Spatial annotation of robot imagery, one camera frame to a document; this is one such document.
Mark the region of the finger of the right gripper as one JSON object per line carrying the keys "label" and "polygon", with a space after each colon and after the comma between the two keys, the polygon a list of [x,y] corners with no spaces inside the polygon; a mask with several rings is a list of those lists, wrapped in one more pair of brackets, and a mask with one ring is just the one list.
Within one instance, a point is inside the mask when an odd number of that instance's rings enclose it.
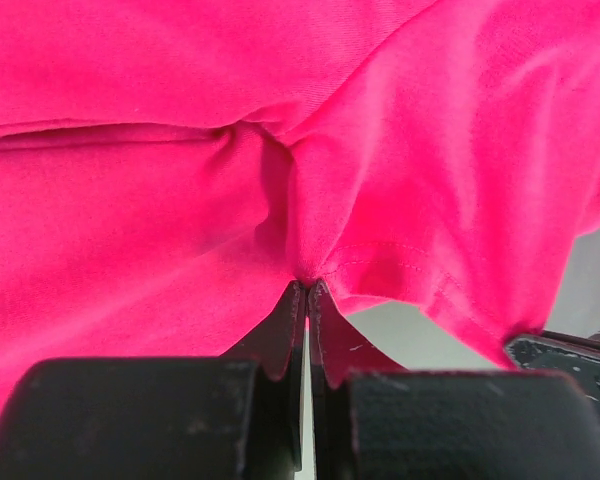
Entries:
{"label": "finger of the right gripper", "polygon": [[505,352],[522,369],[555,369],[571,375],[600,415],[600,342],[566,334],[523,334]]}

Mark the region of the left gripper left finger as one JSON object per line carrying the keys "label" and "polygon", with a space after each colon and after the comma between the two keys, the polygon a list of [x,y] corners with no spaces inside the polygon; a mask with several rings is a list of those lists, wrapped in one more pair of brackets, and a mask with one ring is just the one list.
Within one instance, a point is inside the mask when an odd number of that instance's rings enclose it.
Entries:
{"label": "left gripper left finger", "polygon": [[0,414],[0,479],[290,479],[302,467],[307,293],[217,357],[56,358]]}

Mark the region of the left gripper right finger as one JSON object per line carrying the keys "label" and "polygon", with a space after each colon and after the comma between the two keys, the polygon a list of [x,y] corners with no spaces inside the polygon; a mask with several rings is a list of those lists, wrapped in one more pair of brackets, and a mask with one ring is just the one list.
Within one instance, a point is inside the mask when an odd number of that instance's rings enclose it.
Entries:
{"label": "left gripper right finger", "polygon": [[307,296],[320,479],[600,479],[600,415],[555,369],[410,371]]}

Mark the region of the pink t shirt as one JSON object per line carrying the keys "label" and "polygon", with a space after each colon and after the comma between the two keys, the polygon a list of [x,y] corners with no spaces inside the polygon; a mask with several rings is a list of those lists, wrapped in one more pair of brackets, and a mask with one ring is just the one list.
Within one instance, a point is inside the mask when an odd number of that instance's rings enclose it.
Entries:
{"label": "pink t shirt", "polygon": [[600,229],[600,1],[0,1],[0,410],[286,285],[507,366]]}

